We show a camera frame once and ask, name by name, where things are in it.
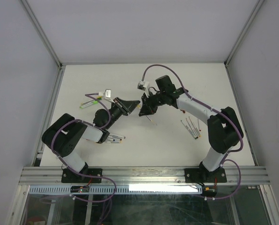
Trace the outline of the red brown capped pen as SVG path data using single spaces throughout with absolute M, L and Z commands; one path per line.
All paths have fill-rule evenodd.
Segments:
M 195 136 L 195 139 L 198 139 L 198 135 L 196 134 L 196 132 L 195 132 L 193 126 L 190 124 L 190 122 L 188 121 L 187 118 L 186 118 L 186 121 L 187 121 L 187 123 L 188 123 L 188 125 L 189 125 L 189 128 L 191 129 L 193 135 Z

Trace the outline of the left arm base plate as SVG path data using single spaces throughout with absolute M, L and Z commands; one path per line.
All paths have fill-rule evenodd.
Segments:
M 103 175 L 103 170 L 102 168 L 90 168 L 88 167 L 87 169 L 83 169 L 81 171 L 86 176 L 81 176 L 78 175 L 74 172 L 72 172 L 70 169 L 65 168 L 63 169 L 62 173 L 62 178 L 61 182 L 62 183 L 77 183 L 77 184 L 82 184 L 82 183 L 101 183 L 102 182 L 102 175 Z

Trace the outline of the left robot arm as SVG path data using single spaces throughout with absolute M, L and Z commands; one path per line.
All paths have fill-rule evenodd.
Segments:
M 74 150 L 80 139 L 104 143 L 111 136 L 108 129 L 121 116 L 130 115 L 139 104 L 139 100 L 116 97 L 109 109 L 103 105 L 95 112 L 92 124 L 65 113 L 44 131 L 41 140 L 72 172 L 71 176 L 77 182 L 83 182 L 88 176 L 88 164 Z

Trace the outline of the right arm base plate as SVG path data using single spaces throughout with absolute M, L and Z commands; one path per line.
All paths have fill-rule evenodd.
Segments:
M 213 172 L 200 168 L 185 168 L 184 177 L 186 183 L 226 183 L 227 177 L 223 168 Z

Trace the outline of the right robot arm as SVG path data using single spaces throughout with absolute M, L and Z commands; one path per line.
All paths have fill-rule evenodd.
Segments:
M 200 163 L 199 177 L 203 181 L 212 180 L 227 153 L 238 143 L 243 146 L 243 131 L 233 108 L 216 110 L 202 101 L 191 97 L 182 86 L 176 88 L 169 76 L 155 80 L 158 91 L 153 94 L 149 82 L 140 81 L 137 88 L 144 91 L 141 97 L 142 107 L 139 116 L 153 115 L 159 106 L 169 105 L 185 111 L 207 125 L 210 149 Z

